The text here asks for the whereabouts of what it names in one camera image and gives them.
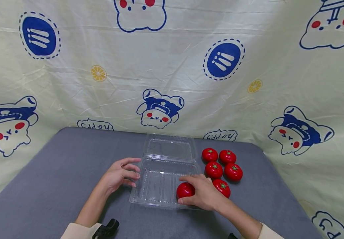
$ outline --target clear plastic container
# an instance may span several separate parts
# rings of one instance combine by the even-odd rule
[[[132,203],[198,209],[177,203],[181,176],[199,174],[194,140],[173,135],[148,134],[140,165],[140,179],[132,188]]]

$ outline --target person's left hand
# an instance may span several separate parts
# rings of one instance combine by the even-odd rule
[[[108,194],[116,191],[121,185],[136,187],[136,184],[129,179],[137,180],[140,178],[139,167],[131,164],[137,162],[140,162],[139,158],[125,158],[114,162],[99,183],[104,185]]]

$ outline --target speech bubble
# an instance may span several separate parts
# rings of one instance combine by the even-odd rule
[[[311,219],[312,223],[318,227],[330,239],[344,238],[344,226],[325,211],[318,211]]]
[[[97,129],[97,130],[113,130],[113,126],[105,121],[96,121],[96,120],[79,120],[77,123],[77,126],[79,128],[92,128],[92,129]]]
[[[220,139],[220,140],[226,140],[230,142],[234,142],[237,138],[237,131],[235,130],[220,130],[212,131],[204,135],[204,139]]]

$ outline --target container lid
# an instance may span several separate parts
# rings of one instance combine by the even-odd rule
[[[159,133],[147,134],[144,154],[157,158],[195,161],[197,153],[193,138]]]

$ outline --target forearm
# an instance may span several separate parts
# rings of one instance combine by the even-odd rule
[[[94,226],[102,214],[108,197],[109,193],[107,192],[104,184],[98,183],[87,202],[84,204],[75,223],[85,227]]]
[[[258,239],[262,224],[245,213],[229,199],[219,203],[216,211],[227,218],[245,239]]]

